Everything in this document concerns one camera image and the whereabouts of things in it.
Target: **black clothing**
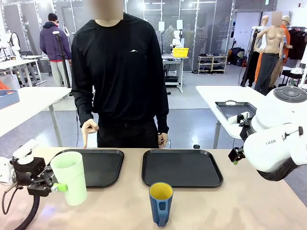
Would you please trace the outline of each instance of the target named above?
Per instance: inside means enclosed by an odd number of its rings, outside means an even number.
[[[250,61],[249,61],[249,66],[246,67],[245,73],[243,76],[243,80],[247,81],[248,80],[248,86],[252,87],[254,81],[255,81],[255,73],[256,73],[256,68],[257,68],[257,63],[259,59],[259,54],[256,51],[253,51],[253,53],[250,55]]]
[[[154,28],[125,13],[112,27],[90,20],[72,43],[72,92],[81,126],[92,112],[105,123],[144,123],[156,116],[158,131],[167,133],[168,101]]]
[[[159,148],[157,127],[153,119],[138,124],[106,124],[99,120],[98,126],[98,148]]]
[[[43,25],[43,28],[49,29],[52,26],[56,26],[53,22],[46,22],[45,25]]]
[[[294,60],[302,60],[306,48],[306,36],[304,31],[297,31],[295,29],[289,30],[290,45],[293,46],[289,49],[288,58]]]
[[[271,75],[279,59],[279,54],[263,53],[261,58],[261,67],[255,90],[267,95],[269,93],[269,86]]]

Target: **black pants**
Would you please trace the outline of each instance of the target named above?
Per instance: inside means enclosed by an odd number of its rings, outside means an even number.
[[[257,83],[255,85],[255,90],[267,95],[269,92],[269,86],[271,81],[271,75],[278,61],[278,54],[263,53],[261,59],[261,67],[259,71],[259,76]]]
[[[98,121],[98,148],[158,148],[154,120],[145,123],[103,123]]]
[[[250,60],[248,61],[248,66],[246,67],[241,86],[245,86],[245,83],[248,80],[248,86],[252,87],[255,81],[255,72],[259,59],[259,53],[254,51],[248,58],[250,58]]]

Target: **person in purple hoodie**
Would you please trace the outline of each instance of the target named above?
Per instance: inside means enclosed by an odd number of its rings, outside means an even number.
[[[59,31],[59,35],[61,36],[68,77],[71,85],[71,69],[69,68],[71,64],[71,49],[68,42],[68,37],[66,36],[65,32],[59,28],[58,16],[55,13],[50,13],[48,15],[48,20],[49,22],[45,23],[40,32],[40,49],[48,55],[55,86],[62,86],[62,82],[64,82],[64,85],[67,87],[59,45],[53,32]]]

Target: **shoe rack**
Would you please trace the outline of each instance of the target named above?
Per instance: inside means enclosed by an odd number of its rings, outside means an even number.
[[[198,71],[198,73],[215,72],[215,71],[225,73],[226,61],[227,61],[227,56],[206,56],[206,57],[199,56],[198,57],[198,64],[197,64],[197,66],[198,66],[197,71]],[[223,66],[223,69],[214,69],[214,67],[216,67],[216,66]]]

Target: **yellow basket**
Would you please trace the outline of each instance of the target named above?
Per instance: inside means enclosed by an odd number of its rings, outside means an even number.
[[[186,58],[188,56],[189,48],[174,48],[174,57]]]

